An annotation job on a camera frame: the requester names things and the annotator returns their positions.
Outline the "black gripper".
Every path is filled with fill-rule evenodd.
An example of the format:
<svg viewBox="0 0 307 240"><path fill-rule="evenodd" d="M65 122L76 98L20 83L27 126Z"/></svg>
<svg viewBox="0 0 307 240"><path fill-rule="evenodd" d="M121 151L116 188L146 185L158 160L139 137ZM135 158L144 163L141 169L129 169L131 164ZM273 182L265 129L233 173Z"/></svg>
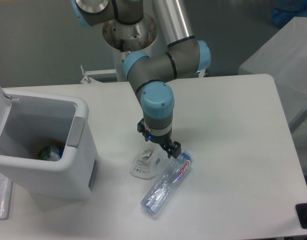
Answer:
<svg viewBox="0 0 307 240"><path fill-rule="evenodd" d="M170 127L164 129L146 128L142 118L137 124L137 131L144 136L146 141L160 145L169 159L176 159L182 153L181 144L171 140L172 128Z"/></svg>

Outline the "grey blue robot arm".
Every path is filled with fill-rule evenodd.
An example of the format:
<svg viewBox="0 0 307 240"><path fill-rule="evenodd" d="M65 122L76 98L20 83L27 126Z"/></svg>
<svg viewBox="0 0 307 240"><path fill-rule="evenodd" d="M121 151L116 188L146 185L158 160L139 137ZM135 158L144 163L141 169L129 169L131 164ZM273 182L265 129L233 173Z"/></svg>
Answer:
<svg viewBox="0 0 307 240"><path fill-rule="evenodd" d="M168 82L205 70L211 64L206 42L197 40L181 0L155 0L159 23L150 23L141 0L74 0L84 27L103 24L103 37L125 53L121 69L143 112L137 131L171 158L181 154L172 141L174 94Z"/></svg>

